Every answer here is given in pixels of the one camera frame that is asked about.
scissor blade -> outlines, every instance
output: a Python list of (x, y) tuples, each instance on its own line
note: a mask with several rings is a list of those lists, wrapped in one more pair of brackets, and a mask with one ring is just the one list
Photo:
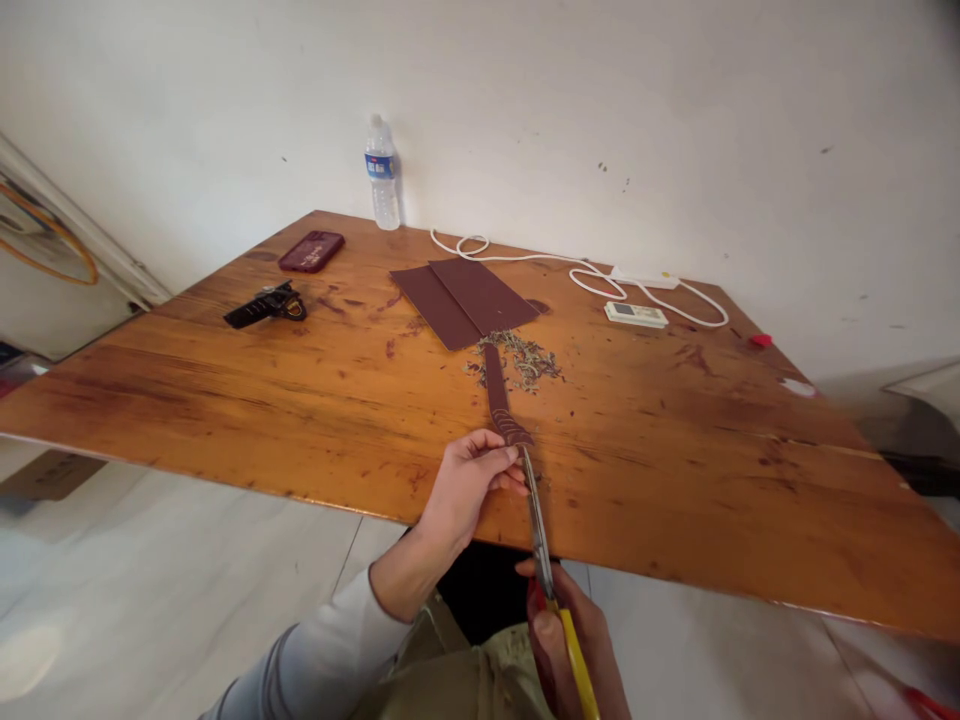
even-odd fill
[(537, 580), (543, 588), (547, 600), (554, 600), (553, 570), (550, 567), (550, 549), (547, 547), (547, 532), (543, 524), (543, 508), (540, 506), (540, 493), (537, 490), (537, 477), (533, 472), (530, 454), (526, 447), (523, 451), (523, 469), (527, 476), (527, 488), (530, 495), (527, 504), (530, 507), (530, 525), (533, 528), (533, 557), (537, 567)]

phone case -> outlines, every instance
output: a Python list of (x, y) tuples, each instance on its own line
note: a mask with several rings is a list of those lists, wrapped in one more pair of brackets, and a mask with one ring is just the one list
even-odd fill
[(319, 232), (314, 230), (294, 245), (277, 262), (281, 270), (294, 272), (320, 272), (330, 262), (330, 258), (343, 247), (343, 235), (340, 233)]

gray sleeve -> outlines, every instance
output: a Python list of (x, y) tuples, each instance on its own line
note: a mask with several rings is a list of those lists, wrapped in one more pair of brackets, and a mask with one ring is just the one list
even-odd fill
[(382, 677), (410, 627), (380, 607), (368, 568), (277, 638), (200, 720), (345, 718)]

white tile floor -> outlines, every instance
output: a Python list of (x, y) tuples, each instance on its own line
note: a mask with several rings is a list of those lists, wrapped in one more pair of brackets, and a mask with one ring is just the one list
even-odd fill
[[(8, 720), (195, 717), (403, 530), (124, 465), (16, 510), (0, 509)], [(843, 623), (828, 632), (816, 616), (595, 566), (571, 572), (607, 614), (637, 718), (914, 718), (895, 678), (960, 707), (954, 648)]]

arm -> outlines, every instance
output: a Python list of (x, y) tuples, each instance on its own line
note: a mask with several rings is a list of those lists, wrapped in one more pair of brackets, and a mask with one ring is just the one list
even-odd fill
[(383, 675), (420, 607), (470, 542), (494, 488), (526, 494), (516, 448), (487, 430), (447, 446), (417, 526), (287, 630), (201, 720), (346, 717)]

